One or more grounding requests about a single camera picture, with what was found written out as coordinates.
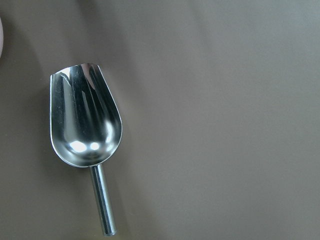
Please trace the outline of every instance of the cylindrical handle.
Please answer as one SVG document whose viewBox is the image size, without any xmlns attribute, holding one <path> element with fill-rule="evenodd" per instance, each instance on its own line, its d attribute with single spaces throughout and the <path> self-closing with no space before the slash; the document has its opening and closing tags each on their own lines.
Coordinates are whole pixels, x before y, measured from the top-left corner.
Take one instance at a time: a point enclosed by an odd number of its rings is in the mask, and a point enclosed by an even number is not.
<svg viewBox="0 0 320 240">
<path fill-rule="evenodd" d="M 91 166 L 90 170 L 103 234 L 105 236 L 115 235 L 117 229 L 108 196 L 108 188 L 105 181 L 104 170 L 101 164 L 98 166 Z"/>
</svg>

